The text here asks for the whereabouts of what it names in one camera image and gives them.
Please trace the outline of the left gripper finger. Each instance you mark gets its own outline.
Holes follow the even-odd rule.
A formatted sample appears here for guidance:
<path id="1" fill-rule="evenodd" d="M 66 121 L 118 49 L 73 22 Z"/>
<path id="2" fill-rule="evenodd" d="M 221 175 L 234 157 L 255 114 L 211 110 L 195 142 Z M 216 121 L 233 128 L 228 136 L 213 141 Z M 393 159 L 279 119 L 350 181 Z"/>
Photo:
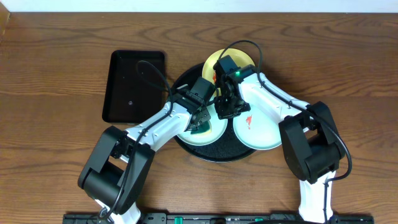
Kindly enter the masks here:
<path id="1" fill-rule="evenodd" d="M 208 120 L 211 119 L 210 112 L 208 111 L 207 107 L 204 107 L 201 109 L 198 115 L 198 120 L 201 122 L 201 124 L 207 122 Z"/>
<path id="2" fill-rule="evenodd" d="M 195 131 L 201 125 L 201 122 L 198 120 L 191 120 L 187 126 L 188 131 Z"/>

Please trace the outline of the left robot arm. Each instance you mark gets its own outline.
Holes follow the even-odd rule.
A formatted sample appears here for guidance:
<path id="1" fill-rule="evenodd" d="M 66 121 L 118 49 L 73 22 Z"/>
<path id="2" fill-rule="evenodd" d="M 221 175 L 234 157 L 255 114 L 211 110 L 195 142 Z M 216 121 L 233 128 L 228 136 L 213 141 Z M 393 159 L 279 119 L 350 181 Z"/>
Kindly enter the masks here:
<path id="1" fill-rule="evenodd" d="M 137 223 L 136 200 L 156 151 L 174 136 L 198 127 L 215 91 L 212 83 L 180 86 L 143 123 L 125 130 L 105 129 L 78 178 L 78 186 L 101 205 L 97 223 Z"/>

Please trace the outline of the green yellow sponge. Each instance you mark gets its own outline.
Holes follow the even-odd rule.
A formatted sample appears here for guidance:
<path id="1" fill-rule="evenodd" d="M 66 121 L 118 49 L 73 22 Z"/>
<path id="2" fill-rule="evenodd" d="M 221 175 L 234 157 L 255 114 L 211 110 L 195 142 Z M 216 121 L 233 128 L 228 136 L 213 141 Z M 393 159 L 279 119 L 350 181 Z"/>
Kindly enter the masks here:
<path id="1" fill-rule="evenodd" d="M 191 130 L 192 135 L 209 134 L 211 133 L 211 123 L 205 121 Z"/>

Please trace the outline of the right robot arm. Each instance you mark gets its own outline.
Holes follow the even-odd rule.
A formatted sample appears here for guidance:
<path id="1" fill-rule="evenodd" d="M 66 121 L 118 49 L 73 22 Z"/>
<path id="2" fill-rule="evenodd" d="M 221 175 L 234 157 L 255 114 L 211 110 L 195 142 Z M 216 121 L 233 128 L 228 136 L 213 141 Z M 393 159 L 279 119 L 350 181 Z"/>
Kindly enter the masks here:
<path id="1" fill-rule="evenodd" d="M 338 134 L 331 111 L 321 101 L 310 105 L 271 83 L 253 65 L 215 65 L 221 98 L 220 118 L 232 118 L 255 106 L 279 125 L 284 158 L 300 181 L 299 214 L 313 223 L 329 223 L 331 183 L 339 180 L 340 160 L 351 156 Z"/>

